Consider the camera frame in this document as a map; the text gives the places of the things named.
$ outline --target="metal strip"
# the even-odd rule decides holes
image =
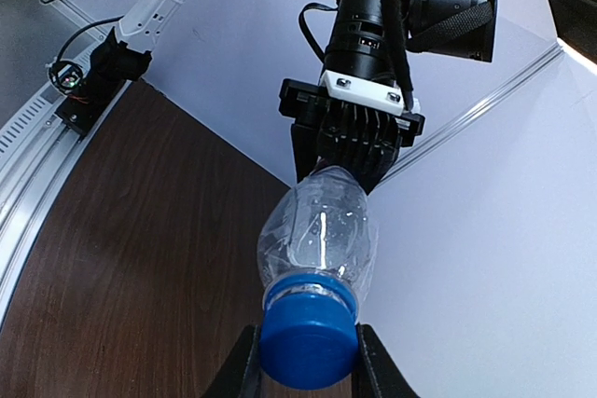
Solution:
[[[414,146],[403,158],[400,158],[396,165],[386,174],[380,185],[385,184],[404,170],[410,168],[419,160],[438,149],[440,146],[453,139],[456,135],[475,123],[495,106],[501,104],[514,92],[527,84],[531,79],[541,73],[546,67],[552,64],[563,55],[563,48],[556,43],[545,51],[536,60],[527,65],[524,69],[510,78],[497,90],[481,99],[473,107],[465,111],[459,117],[448,122],[420,144]]]
[[[91,45],[76,59],[84,68],[89,67],[89,55],[95,47],[96,44]],[[52,104],[51,100],[60,95],[50,83],[0,130],[1,145],[15,120],[24,120],[23,111],[36,109],[27,126],[21,122],[21,132],[0,154],[0,326],[51,205],[93,135],[129,85],[124,86],[83,139],[54,116],[59,102]]]

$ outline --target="bottle neck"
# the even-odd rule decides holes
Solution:
[[[343,282],[325,274],[302,273],[281,278],[266,290],[263,309],[267,313],[278,300],[298,294],[330,297],[347,308],[356,323],[358,301],[354,293]]]

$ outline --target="gray floor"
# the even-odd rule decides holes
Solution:
[[[76,26],[39,0],[0,0],[0,127],[47,81],[51,62]],[[91,43],[81,36],[67,56]]]

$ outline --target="transparent plastic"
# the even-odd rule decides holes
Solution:
[[[257,247],[266,287],[298,273],[342,281],[365,300],[377,253],[377,226],[367,195],[340,167],[316,172],[292,188],[263,227]]]

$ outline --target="perforated metal rail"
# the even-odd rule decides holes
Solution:
[[[95,46],[76,59],[86,70]],[[0,130],[0,324],[53,201],[127,87],[128,84],[85,138],[53,115],[63,96],[50,83]]]

